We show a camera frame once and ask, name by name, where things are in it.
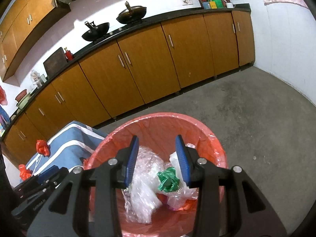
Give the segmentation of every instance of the metal screw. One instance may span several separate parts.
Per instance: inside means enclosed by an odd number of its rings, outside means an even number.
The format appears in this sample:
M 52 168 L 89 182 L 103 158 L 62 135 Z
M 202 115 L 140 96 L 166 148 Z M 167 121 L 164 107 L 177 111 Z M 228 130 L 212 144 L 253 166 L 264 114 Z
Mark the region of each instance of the metal screw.
M 207 163 L 207 160 L 205 158 L 199 158 L 197 160 L 197 162 L 200 164 L 200 165 L 205 165 Z
M 239 167 L 239 166 L 235 166 L 233 167 L 233 170 L 236 172 L 236 173 L 240 173 L 242 171 L 242 168 Z
M 83 170 L 82 167 L 77 166 L 77 167 L 75 167 L 75 168 L 72 170 L 72 172 L 74 172 L 75 174 L 79 174 L 79 173 L 81 173 L 82 170 Z
M 108 161 L 109 165 L 111 165 L 111 166 L 116 165 L 117 162 L 118 162 L 118 160 L 116 158 L 111 158 Z

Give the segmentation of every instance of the concrete floor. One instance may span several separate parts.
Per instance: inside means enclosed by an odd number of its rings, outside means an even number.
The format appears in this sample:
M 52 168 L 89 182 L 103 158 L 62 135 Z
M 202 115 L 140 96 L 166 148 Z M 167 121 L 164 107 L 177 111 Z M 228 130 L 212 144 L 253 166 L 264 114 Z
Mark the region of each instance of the concrete floor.
M 288 233 L 316 199 L 316 107 L 276 77 L 250 67 L 111 123 L 177 112 L 207 125 L 272 204 Z

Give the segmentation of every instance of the green plastic bag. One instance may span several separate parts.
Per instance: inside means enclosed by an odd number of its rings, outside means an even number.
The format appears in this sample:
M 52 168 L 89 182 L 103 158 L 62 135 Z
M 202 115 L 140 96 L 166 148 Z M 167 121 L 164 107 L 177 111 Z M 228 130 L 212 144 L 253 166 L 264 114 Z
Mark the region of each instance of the green plastic bag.
M 159 191 L 172 192 L 179 189 L 180 180 L 176 177 L 174 167 L 168 167 L 163 172 L 158 172 L 157 175 L 160 180 L 160 185 L 158 186 Z

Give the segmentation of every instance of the red trash can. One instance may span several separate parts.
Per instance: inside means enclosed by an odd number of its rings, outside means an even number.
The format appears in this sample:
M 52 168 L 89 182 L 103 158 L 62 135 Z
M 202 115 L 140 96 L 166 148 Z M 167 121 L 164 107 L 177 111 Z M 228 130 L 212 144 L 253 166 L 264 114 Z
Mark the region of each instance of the red trash can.
M 116 156 L 119 149 L 129 146 L 133 135 L 139 138 L 139 145 L 146 146 L 158 154 L 165 162 L 175 151 L 175 138 L 180 134 L 184 143 L 196 146 L 200 157 L 216 166 L 227 168 L 227 159 L 219 140 L 213 132 L 200 121 L 183 114 L 161 112 L 141 116 L 126 122 L 111 132 L 96 148 L 85 169 L 99 166 Z M 220 200 L 224 188 L 220 187 Z M 123 236 L 129 237 L 179 237 L 193 229 L 196 201 L 188 210 L 171 211 L 163 205 L 152 215 L 151 224 L 127 222 L 124 198 L 117 190 L 117 205 Z M 90 209 L 94 212 L 94 190 L 91 190 Z

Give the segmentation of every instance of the kitchen counter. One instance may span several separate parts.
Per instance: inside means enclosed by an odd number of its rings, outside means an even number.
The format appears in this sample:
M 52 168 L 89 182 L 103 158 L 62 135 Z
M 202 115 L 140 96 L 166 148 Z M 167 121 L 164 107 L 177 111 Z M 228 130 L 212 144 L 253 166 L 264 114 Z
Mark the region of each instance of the kitchen counter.
M 0 138 L 0 141 L 3 141 L 6 134 L 9 132 L 11 126 L 16 122 L 16 120 L 19 118 L 19 116 L 21 114 L 23 114 L 23 112 L 28 108 L 28 106 L 31 104 L 31 102 L 33 101 L 33 99 L 48 85 L 51 83 L 52 80 L 54 80 L 57 76 L 59 76 L 64 70 L 66 70 L 67 68 L 69 68 L 70 66 L 72 66 L 74 63 L 76 63 L 77 61 L 79 61 L 80 59 L 82 59 L 83 57 L 85 57 L 86 55 L 88 55 L 89 53 L 95 51 L 96 49 L 98 49 L 99 47 L 115 40 L 118 39 L 119 37 L 125 36 L 129 33 L 132 33 L 136 30 L 139 30 L 141 28 L 145 28 L 157 23 L 160 23 L 162 21 L 165 20 L 171 20 L 174 18 L 179 18 L 179 17 L 184 17 L 184 16 L 189 16 L 189 15 L 195 15 L 195 14 L 207 14 L 207 13 L 219 13 L 219 12 L 228 12 L 228 11 L 247 11 L 247 12 L 251 12 L 250 9 L 250 5 L 249 4 L 236 4 L 235 8 L 221 8 L 221 9 L 208 9 L 208 10 L 204 10 L 201 8 L 192 8 L 192 9 L 184 9 L 184 10 L 178 10 L 178 11 L 170 11 L 170 12 L 166 12 L 166 13 L 162 13 L 159 15 L 155 15 L 152 17 L 148 17 L 145 19 L 142 19 L 142 21 L 139 24 L 136 24 L 134 26 L 131 26 L 127 29 L 122 30 L 121 32 L 117 33 L 117 34 L 113 34 L 112 36 L 105 38 L 105 39 L 101 39 L 100 41 L 94 41 L 91 42 L 90 44 L 88 44 L 87 46 L 85 46 L 84 48 L 82 48 L 81 50 L 79 50 L 78 52 L 76 52 L 74 54 L 74 59 L 72 61 L 69 61 L 63 68 L 61 68 L 55 75 L 53 75 L 50 79 L 48 79 L 48 81 L 46 81 L 43 86 L 39 89 L 37 89 L 34 94 L 31 96 L 31 98 L 29 99 L 29 101 L 27 102 L 27 104 L 24 106 L 24 108 L 16 115 L 16 117 L 11 121 L 10 125 L 7 127 L 7 129 L 5 130 L 4 134 L 2 135 L 2 137 Z

